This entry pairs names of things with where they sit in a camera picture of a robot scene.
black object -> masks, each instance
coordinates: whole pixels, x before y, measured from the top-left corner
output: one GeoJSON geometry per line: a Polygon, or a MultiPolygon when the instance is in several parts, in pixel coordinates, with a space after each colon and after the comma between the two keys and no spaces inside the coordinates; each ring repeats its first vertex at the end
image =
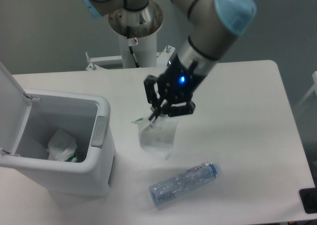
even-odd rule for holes
{"type": "Polygon", "coordinates": [[[196,106],[192,101],[193,92],[205,78],[193,73],[197,65],[198,63],[193,61],[186,69],[178,56],[175,56],[165,73],[159,77],[149,75],[145,79],[144,87],[148,103],[154,108],[149,120],[154,116],[157,118],[160,114],[174,117],[194,112],[196,106]],[[158,85],[159,98],[155,92],[155,84],[158,85]]]}
{"type": "Polygon", "coordinates": [[[304,210],[307,214],[317,213],[317,188],[301,189],[299,191],[304,210]]]}

cable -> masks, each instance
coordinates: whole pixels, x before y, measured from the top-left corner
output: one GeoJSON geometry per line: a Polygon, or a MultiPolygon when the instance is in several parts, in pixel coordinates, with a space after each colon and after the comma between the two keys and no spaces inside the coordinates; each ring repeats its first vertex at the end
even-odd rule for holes
{"type": "MultiPolygon", "coordinates": [[[[130,39],[130,27],[129,26],[127,26],[127,39],[130,39]]],[[[130,53],[131,53],[132,58],[134,60],[135,67],[136,68],[141,68],[139,63],[138,63],[137,58],[135,57],[135,54],[134,54],[132,46],[129,46],[129,50],[130,50],[130,53]]]]}

white table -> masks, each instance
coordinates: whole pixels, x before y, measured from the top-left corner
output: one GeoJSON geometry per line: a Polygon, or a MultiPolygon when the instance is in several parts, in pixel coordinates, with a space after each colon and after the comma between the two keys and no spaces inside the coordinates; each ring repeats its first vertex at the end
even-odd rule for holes
{"type": "Polygon", "coordinates": [[[16,75],[23,88],[102,95],[111,105],[117,150],[105,198],[48,192],[0,168],[0,224],[246,225],[317,218],[299,189],[314,183],[276,64],[218,64],[194,93],[193,115],[179,117],[167,161],[144,152],[137,125],[150,113],[143,80],[164,67],[16,75]],[[222,175],[158,210],[148,187],[204,161],[222,175]]]}

plastic bag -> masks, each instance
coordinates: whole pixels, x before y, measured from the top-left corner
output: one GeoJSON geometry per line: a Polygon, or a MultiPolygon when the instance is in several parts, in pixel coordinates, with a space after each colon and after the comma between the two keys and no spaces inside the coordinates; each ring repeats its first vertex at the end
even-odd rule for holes
{"type": "Polygon", "coordinates": [[[178,121],[168,116],[160,116],[155,122],[148,118],[137,122],[140,146],[144,151],[167,160],[173,151],[178,121]]]}

bottle label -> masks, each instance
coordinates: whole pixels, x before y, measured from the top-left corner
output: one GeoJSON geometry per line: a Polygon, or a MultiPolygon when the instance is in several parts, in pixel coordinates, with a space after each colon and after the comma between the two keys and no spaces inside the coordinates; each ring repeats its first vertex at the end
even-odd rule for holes
{"type": "Polygon", "coordinates": [[[212,170],[213,170],[213,173],[217,174],[217,168],[214,166],[214,164],[210,164],[209,162],[201,163],[199,166],[196,166],[196,167],[188,169],[187,172],[197,171],[197,170],[199,170],[201,168],[204,168],[205,166],[210,166],[212,168],[212,170]]]}

